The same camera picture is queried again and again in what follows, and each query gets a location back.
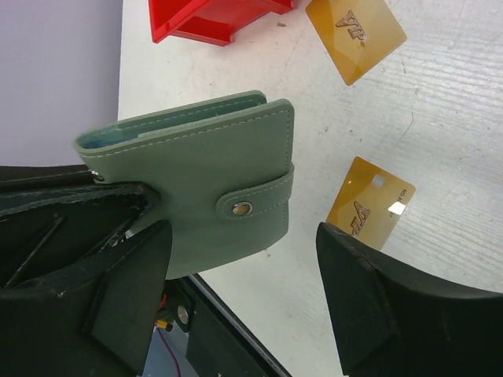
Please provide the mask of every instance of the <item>wallet snap button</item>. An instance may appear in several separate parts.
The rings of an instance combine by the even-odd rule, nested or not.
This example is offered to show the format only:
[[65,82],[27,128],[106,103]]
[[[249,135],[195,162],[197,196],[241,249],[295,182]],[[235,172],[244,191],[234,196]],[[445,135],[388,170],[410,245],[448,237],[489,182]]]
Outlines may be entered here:
[[249,202],[240,202],[233,205],[233,214],[236,216],[245,216],[250,214],[253,210],[253,206]]

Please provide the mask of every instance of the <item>green leather wallet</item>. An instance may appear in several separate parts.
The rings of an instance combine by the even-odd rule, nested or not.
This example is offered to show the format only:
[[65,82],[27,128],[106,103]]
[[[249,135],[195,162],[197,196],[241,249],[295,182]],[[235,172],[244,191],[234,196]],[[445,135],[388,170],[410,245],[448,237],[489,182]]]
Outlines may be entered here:
[[75,150],[99,183],[141,181],[160,205],[132,229],[173,228],[167,279],[261,251],[288,230],[294,111],[258,92],[126,119]]

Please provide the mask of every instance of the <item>gold card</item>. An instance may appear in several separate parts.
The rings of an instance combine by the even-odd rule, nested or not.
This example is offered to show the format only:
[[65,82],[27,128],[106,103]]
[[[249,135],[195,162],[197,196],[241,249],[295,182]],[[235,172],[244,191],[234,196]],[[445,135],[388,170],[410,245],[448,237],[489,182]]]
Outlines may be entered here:
[[410,183],[356,157],[327,222],[380,250],[415,191]]
[[313,0],[306,12],[347,85],[407,39],[384,0]]

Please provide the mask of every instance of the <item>white surface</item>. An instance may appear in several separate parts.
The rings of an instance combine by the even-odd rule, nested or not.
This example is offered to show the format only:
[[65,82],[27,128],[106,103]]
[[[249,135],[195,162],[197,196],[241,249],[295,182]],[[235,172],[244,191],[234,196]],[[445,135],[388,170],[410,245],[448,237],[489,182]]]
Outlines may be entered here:
[[219,48],[154,45],[147,2],[126,0],[119,117],[252,89],[294,104],[289,234],[203,276],[295,377],[325,377],[342,374],[314,237],[356,155],[417,187],[384,252],[503,292],[503,2],[389,1],[409,39],[352,87],[306,3]]

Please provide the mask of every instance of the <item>wire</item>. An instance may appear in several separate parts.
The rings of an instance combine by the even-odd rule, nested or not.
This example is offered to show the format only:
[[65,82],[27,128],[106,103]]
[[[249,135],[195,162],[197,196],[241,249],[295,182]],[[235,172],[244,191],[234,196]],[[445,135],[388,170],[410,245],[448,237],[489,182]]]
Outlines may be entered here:
[[164,346],[166,347],[167,352],[170,353],[171,358],[173,359],[174,367],[176,368],[176,376],[177,377],[182,377],[182,371],[180,370],[180,364],[178,363],[178,360],[176,360],[176,356],[174,355],[173,351],[171,350],[171,348],[167,344],[166,339],[161,334],[159,328],[156,328],[156,332],[157,332],[157,334],[159,334],[160,340],[162,340],[162,342],[164,343]]
[[159,306],[157,306],[157,311],[160,311],[164,307],[166,301],[167,301],[167,295],[163,295],[163,299],[160,300]]

